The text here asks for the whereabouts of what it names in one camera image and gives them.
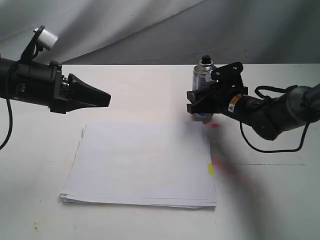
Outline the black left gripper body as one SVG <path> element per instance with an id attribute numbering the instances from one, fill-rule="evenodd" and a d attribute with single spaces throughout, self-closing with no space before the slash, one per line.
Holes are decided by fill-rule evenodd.
<path id="1" fill-rule="evenodd" d="M 62 74 L 62 64 L 51 60 L 49 67 L 52 70 L 53 92 L 49 101 L 49 109 L 52 113 L 66 114 L 71 101 L 71 87 L 68 77 Z"/>

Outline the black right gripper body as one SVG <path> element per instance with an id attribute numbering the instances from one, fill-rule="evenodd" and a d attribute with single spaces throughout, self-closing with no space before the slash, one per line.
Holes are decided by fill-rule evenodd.
<path id="1" fill-rule="evenodd" d="M 241 75 L 231 75 L 204 90 L 188 91 L 186 110 L 189 114 L 226 114 L 231 99 L 241 93 L 248 93 Z"/>

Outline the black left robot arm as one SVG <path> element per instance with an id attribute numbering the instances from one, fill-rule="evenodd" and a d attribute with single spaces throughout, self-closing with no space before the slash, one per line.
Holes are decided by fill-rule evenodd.
<path id="1" fill-rule="evenodd" d="M 83 108 L 105 108 L 111 95 L 92 87 L 74 74 L 62 74 L 62 64 L 51 61 L 42 64 L 31 61 L 18 63 L 6 79 L 8 70 L 15 61 L 0 59 L 0 97 L 8 97 L 25 103 L 47 106 L 51 112 L 66 114 Z"/>

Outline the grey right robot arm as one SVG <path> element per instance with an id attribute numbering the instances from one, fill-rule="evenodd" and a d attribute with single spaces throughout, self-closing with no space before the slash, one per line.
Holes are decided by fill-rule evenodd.
<path id="1" fill-rule="evenodd" d="M 320 119 L 320 86 L 276 88 L 258 86 L 248 95 L 241 76 L 220 79 L 208 89 L 188 91 L 187 112 L 222 114 L 251 127 L 260 137 L 273 141 L 279 134 Z"/>

